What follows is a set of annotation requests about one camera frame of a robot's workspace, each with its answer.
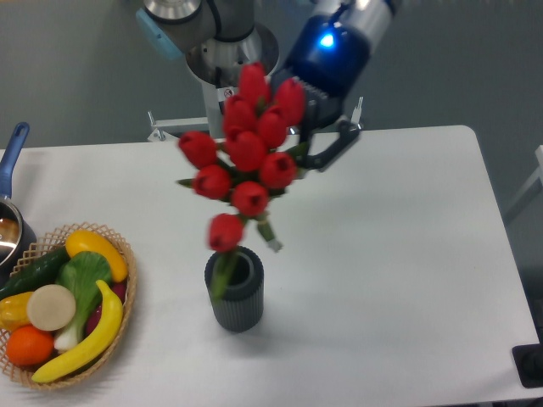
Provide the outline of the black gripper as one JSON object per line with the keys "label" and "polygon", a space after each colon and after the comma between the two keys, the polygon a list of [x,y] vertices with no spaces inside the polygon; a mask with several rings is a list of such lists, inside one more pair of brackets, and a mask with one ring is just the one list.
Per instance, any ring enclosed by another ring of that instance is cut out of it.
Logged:
{"label": "black gripper", "polygon": [[[295,79],[305,91],[301,125],[326,127],[343,113],[344,100],[372,53],[372,41],[350,25],[345,16],[316,14],[305,23],[281,69],[271,76],[271,89]],[[361,124],[341,119],[336,139],[320,153],[310,155],[313,131],[302,128],[294,162],[301,170],[324,172],[359,139]]]}

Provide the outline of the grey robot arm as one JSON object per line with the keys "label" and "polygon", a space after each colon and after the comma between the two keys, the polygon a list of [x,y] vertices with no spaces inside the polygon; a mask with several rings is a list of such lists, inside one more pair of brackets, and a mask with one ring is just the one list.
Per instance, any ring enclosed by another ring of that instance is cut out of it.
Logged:
{"label": "grey robot arm", "polygon": [[252,1],[146,1],[136,13],[154,48],[168,59],[186,59],[200,81],[215,139],[225,136],[224,104],[238,90],[243,67],[263,63],[273,91],[297,81],[307,108],[295,127],[299,142],[310,145],[315,130],[337,126],[338,137],[327,149],[298,160],[303,169],[319,171],[359,139],[360,113],[344,117],[344,100],[392,15],[384,1],[319,1],[281,62],[277,39],[255,21]]}

